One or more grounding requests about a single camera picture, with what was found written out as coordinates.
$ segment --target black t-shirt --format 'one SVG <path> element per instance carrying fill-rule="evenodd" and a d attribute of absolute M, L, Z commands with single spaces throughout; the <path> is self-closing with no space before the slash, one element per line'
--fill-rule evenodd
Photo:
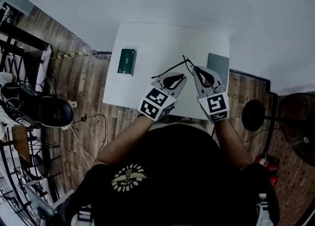
<path fill-rule="evenodd" d="M 71 220 L 91 204 L 95 225 L 255 225 L 259 193 L 279 207 L 261 165 L 235 169 L 212 137 L 174 124 L 148 132 L 120 166 L 96 165 L 73 195 Z"/>

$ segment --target green box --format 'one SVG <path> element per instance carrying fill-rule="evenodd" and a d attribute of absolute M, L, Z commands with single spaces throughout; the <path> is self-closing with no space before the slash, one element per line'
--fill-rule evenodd
<path fill-rule="evenodd" d="M 137 52 L 134 49 L 122 49 L 117 73 L 133 75 Z"/>

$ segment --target white table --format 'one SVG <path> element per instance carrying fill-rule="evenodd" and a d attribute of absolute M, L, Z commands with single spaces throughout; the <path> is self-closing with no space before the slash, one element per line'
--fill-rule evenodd
<path fill-rule="evenodd" d="M 117 73 L 123 48 L 137 51 L 133 76 Z M 144 90 L 153 81 L 152 76 L 183 61 L 182 54 L 195 65 L 207 66 L 209 53 L 229 58 L 228 36 L 170 25 L 121 23 L 107 73 L 103 102 L 137 109 Z M 184 73 L 187 83 L 171 114 L 207 119 L 196 100 L 195 82 L 185 64 L 172 72 Z"/>

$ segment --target red fire extinguisher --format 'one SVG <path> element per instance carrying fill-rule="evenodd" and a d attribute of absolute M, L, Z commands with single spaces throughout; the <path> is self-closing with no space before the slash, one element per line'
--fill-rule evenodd
<path fill-rule="evenodd" d="M 278 181 L 278 170 L 279 170 L 279 160 L 271 157 L 271 156 L 257 156 L 255 159 L 256 164 L 261 164 L 265 168 L 267 168 L 268 173 L 269 173 L 269 179 L 271 182 L 271 186 L 275 186 Z"/>

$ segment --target black fan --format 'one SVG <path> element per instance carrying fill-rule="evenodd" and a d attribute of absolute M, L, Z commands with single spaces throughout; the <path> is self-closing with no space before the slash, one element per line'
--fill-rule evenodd
<path fill-rule="evenodd" d="M 283 98 L 278 116 L 265 116 L 258 100 L 249 101 L 242 112 L 242 122 L 247 130 L 259 129 L 264 120 L 279 121 L 280 128 L 295 153 L 306 163 L 315 166 L 315 96 L 308 93 L 291 94 Z"/>

